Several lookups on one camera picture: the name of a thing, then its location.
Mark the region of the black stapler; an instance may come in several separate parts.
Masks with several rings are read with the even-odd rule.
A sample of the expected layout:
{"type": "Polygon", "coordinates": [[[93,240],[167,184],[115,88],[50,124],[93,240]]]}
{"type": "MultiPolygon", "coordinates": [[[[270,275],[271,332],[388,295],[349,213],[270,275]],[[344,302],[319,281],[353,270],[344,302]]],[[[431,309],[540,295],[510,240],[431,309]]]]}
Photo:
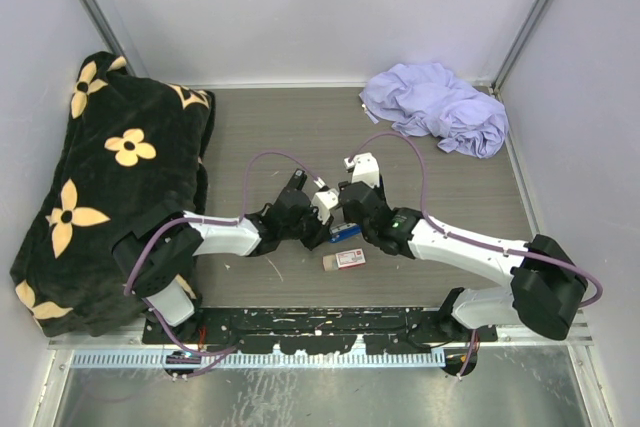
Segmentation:
{"type": "Polygon", "coordinates": [[[302,169],[296,169],[287,181],[285,188],[288,190],[302,191],[306,181],[306,172],[302,169]]]}

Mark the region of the blue stapler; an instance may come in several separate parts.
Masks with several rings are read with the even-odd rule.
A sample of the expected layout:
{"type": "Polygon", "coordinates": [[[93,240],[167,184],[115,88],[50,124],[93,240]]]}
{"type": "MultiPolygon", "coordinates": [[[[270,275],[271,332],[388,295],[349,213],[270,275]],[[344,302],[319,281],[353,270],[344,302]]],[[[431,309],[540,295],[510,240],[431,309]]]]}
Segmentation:
{"type": "Polygon", "coordinates": [[[354,237],[361,232],[360,226],[355,223],[342,223],[330,229],[330,243],[342,242],[354,237]]]}

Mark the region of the red white staple box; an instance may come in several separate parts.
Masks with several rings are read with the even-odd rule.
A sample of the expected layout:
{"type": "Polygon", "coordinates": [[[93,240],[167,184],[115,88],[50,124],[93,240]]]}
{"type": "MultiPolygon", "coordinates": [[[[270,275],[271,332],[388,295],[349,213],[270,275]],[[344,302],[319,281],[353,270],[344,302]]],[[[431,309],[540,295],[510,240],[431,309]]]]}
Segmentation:
{"type": "Polygon", "coordinates": [[[366,263],[362,249],[351,249],[325,256],[322,261],[325,272],[333,272],[353,267],[359,267],[366,263]]]}

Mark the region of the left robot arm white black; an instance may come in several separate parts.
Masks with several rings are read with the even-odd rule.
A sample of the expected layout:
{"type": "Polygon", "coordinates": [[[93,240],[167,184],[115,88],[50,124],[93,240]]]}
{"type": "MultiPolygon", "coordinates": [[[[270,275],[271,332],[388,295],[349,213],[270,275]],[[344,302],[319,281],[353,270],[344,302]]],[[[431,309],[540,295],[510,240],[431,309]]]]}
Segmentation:
{"type": "Polygon", "coordinates": [[[163,201],[138,219],[111,253],[126,276],[125,293],[158,313],[176,342],[188,343],[199,334],[200,319],[194,296],[178,277],[198,256],[259,257],[290,240],[312,250],[330,239],[337,206],[338,192],[328,187],[312,197],[285,187],[274,203],[240,220],[180,211],[176,203],[163,201]]]}

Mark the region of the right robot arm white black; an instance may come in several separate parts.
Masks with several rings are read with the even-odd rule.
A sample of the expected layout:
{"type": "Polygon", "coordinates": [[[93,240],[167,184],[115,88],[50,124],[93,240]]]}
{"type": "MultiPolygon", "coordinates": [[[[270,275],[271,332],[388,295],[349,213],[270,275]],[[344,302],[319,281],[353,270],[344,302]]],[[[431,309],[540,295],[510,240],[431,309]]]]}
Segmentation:
{"type": "Polygon", "coordinates": [[[452,290],[438,326],[459,341],[473,329],[518,322],[547,339],[567,338],[588,281],[552,238],[497,239],[454,228],[411,208],[391,208],[380,187],[359,181],[339,186],[339,203],[364,240],[387,255],[447,264],[494,282],[452,290]]]}

